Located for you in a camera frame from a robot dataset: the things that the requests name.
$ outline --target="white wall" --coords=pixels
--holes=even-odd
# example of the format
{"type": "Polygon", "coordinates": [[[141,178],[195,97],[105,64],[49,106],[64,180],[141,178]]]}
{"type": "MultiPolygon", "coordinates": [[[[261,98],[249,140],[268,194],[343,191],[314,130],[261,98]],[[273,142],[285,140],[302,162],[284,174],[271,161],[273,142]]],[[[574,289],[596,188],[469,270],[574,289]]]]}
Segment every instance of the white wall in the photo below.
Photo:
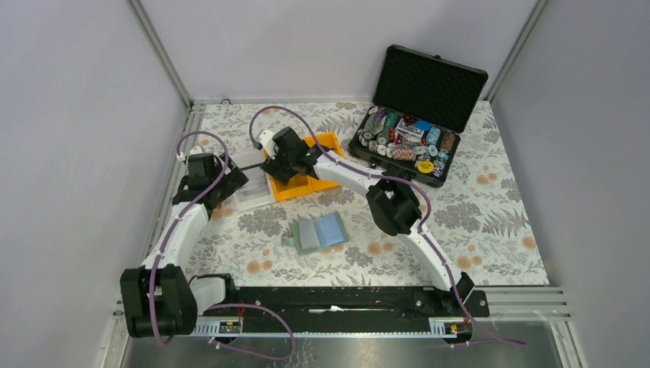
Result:
{"type": "Polygon", "coordinates": [[[650,3],[550,2],[494,112],[591,367],[647,366],[650,3]]]}
{"type": "Polygon", "coordinates": [[[391,44],[495,77],[534,3],[143,0],[189,93],[234,100],[368,100],[391,44]]]}
{"type": "Polygon", "coordinates": [[[0,366],[89,367],[183,108],[125,1],[0,4],[0,366]]]}

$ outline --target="robotic arm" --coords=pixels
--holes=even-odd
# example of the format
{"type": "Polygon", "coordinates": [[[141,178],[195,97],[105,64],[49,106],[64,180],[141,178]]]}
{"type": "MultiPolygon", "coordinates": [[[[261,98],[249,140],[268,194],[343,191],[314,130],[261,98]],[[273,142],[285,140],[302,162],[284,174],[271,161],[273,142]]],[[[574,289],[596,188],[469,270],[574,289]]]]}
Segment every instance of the robotic arm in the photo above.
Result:
{"type": "MultiPolygon", "coordinates": [[[[419,201],[408,182],[404,179],[396,181],[395,177],[406,177],[399,168],[392,167],[383,172],[352,163],[332,151],[323,154],[318,147],[309,147],[291,128],[284,128],[277,134],[264,131],[260,139],[269,155],[261,168],[275,179],[286,184],[297,174],[310,175],[317,179],[338,182],[341,186],[365,196],[377,226],[386,234],[397,236],[409,247],[425,267],[435,286],[433,291],[401,290],[403,287],[399,291],[387,290],[386,298],[396,297],[394,303],[401,304],[406,311],[420,310],[426,311],[428,315],[442,316],[462,313],[458,308],[454,289],[458,291],[464,304],[475,302],[476,297],[470,298],[474,283],[467,274],[450,262],[426,224],[422,222],[419,201]],[[427,298],[430,298],[431,302],[422,302],[427,298]]],[[[188,282],[182,272],[186,269],[191,249],[201,230],[207,225],[214,208],[248,181],[241,170],[230,161],[229,172],[218,185],[200,201],[188,207],[199,193],[215,181],[222,171],[223,162],[223,157],[220,159],[208,153],[188,156],[188,175],[182,178],[178,192],[173,198],[171,217],[163,230],[164,236],[158,240],[149,257],[139,268],[123,272],[120,288],[130,336],[154,336],[152,322],[156,324],[160,336],[191,334],[197,317],[213,304],[246,300],[247,292],[259,292],[254,287],[250,291],[245,291],[245,287],[235,288],[229,274],[203,275],[188,282]],[[153,270],[156,257],[161,259],[158,268],[153,270]],[[152,272],[156,273],[155,291],[154,295],[149,295],[152,272]]],[[[287,307],[293,304],[356,305],[362,302],[348,301],[347,296],[338,295],[335,291],[335,295],[326,300],[314,300],[314,294],[309,291],[295,294],[295,291],[287,290],[287,293],[292,295],[292,299],[282,298],[278,301],[288,303],[287,307]]],[[[480,308],[482,307],[476,304],[473,311],[480,308]]],[[[396,326],[402,326],[399,318],[395,323],[396,326]]]]}
{"type": "Polygon", "coordinates": [[[410,186],[379,178],[400,176],[396,168],[387,172],[370,169],[344,159],[333,151],[329,151],[330,157],[326,157],[316,146],[309,147],[291,128],[284,128],[277,134],[265,130],[260,135],[260,141],[269,155],[262,165],[264,171],[284,184],[300,173],[337,182],[365,196],[375,224],[386,234],[397,236],[406,244],[427,270],[434,287],[451,292],[446,264],[457,281],[461,298],[464,300],[469,296],[474,283],[449,260],[426,224],[422,223],[419,201],[410,186]],[[427,238],[437,251],[426,241],[427,238]]]}

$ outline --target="floral tablecloth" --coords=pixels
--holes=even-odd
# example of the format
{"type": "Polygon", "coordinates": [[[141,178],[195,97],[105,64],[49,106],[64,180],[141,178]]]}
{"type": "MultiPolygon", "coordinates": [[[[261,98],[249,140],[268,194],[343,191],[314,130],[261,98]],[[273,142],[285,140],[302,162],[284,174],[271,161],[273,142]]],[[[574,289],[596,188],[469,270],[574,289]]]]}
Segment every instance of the floral tablecloth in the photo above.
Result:
{"type": "MultiPolygon", "coordinates": [[[[248,123],[266,104],[208,105],[202,129],[218,134],[230,153],[253,150],[248,123]]],[[[336,132],[346,156],[348,142],[369,103],[287,103],[317,133],[336,132]]],[[[260,115],[254,132],[307,130],[288,113],[260,115]]],[[[451,165],[447,182],[428,186],[433,204],[428,227],[449,257],[476,284],[548,284],[501,136],[488,102],[478,102],[451,165]]],[[[199,144],[221,152],[212,139],[199,144]]],[[[215,211],[189,260],[194,274],[233,275],[239,286],[430,285],[424,268],[396,238],[374,224],[366,200],[348,189],[316,192],[245,212],[232,200],[215,211]],[[350,241],[326,251],[299,255],[282,245],[289,223],[338,211],[350,241]]]]}

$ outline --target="table surface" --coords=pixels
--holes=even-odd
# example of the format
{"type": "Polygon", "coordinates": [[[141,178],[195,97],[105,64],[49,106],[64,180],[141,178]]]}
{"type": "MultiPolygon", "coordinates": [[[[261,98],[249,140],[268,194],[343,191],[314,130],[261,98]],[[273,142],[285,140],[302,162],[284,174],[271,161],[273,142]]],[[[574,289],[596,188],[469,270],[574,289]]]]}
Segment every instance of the table surface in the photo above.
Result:
{"type": "MultiPolygon", "coordinates": [[[[252,151],[251,117],[267,104],[208,105],[202,129],[219,135],[231,154],[252,151]]],[[[333,131],[346,157],[356,128],[370,103],[286,103],[317,133],[333,131]]],[[[260,115],[254,133],[292,127],[307,130],[284,111],[260,115]]],[[[221,152],[212,138],[199,139],[209,152],[221,152]]],[[[480,101],[461,134],[447,182],[422,186],[432,201],[427,225],[450,259],[480,285],[548,284],[490,104],[480,101]]],[[[238,212],[223,203],[192,250],[185,274],[232,274],[239,286],[402,286],[431,284],[424,268],[397,238],[373,222],[365,198],[335,188],[238,212]],[[299,255],[281,244],[289,223],[338,211],[350,241],[325,251],[299,255]]]]}

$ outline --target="blue poker chip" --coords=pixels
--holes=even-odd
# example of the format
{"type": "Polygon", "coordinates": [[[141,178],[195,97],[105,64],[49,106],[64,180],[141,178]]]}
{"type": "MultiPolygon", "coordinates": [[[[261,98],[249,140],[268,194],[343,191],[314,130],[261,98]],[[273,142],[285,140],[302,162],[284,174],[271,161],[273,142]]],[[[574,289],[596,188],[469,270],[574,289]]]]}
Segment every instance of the blue poker chip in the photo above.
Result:
{"type": "Polygon", "coordinates": [[[415,123],[415,126],[420,130],[424,130],[425,132],[428,132],[431,129],[431,124],[424,120],[418,120],[415,123]]]}

